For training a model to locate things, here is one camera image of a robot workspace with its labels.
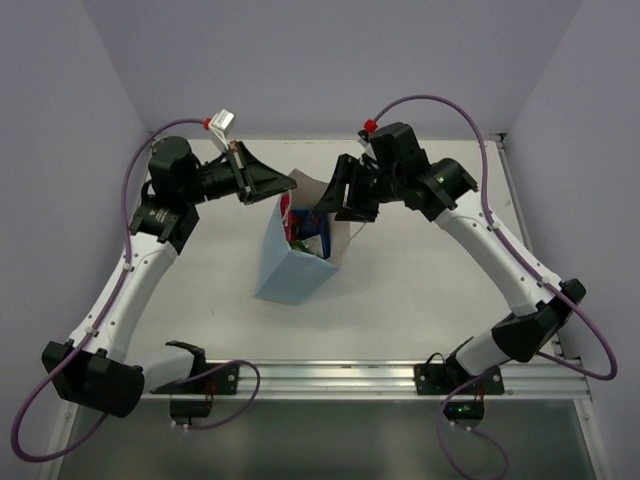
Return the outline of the pink red snack packet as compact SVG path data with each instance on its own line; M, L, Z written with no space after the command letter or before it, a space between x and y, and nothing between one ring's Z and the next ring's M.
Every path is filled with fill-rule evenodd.
M290 243L291 242L291 221L292 221L292 192L288 191L281 195L279 209L281 216L281 224L284 230L285 240Z

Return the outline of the green yellow snack packet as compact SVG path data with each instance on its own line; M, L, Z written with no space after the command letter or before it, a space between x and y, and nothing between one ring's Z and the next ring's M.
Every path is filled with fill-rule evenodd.
M324 247L320 235L311 236L306 239L298 239L291 244L291 248L319 258L324 257Z

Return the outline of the light blue paper bag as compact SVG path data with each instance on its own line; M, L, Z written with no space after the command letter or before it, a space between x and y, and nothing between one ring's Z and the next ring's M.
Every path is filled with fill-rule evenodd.
M327 184L298 169L292 170L289 176L297 182L297 188L290 190L293 197L291 213L312 209ZM293 250L285 240L281 224L281 195L276 200L263 237L255 296L270 302L299 305L339 271L354 234L350 223L338 222L331 214L328 218L331 239L328 259Z

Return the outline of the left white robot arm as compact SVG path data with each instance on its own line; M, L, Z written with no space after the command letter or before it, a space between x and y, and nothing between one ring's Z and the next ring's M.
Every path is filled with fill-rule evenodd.
M185 138L166 137L152 147L148 171L123 255L105 289L68 340L50 342L42 354L61 399L118 418L147 392L203 380L205 352L186 342L169 341L140 365L126 362L146 305L199 221L197 205L229 195L251 205L296 186L238 141L203 164Z

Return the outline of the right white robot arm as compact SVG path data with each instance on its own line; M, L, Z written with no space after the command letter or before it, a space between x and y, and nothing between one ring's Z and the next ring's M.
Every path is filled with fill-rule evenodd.
M458 346L427 375L448 389L515 360L530 361L568 321L569 301L586 289L545 266L536 279L499 241L496 218L482 210L478 184L456 160L429 161L413 128L395 122L376 130L360 158L342 154L315 206L338 221L372 222L382 203L402 202L454 238L496 285L510 309L490 330Z

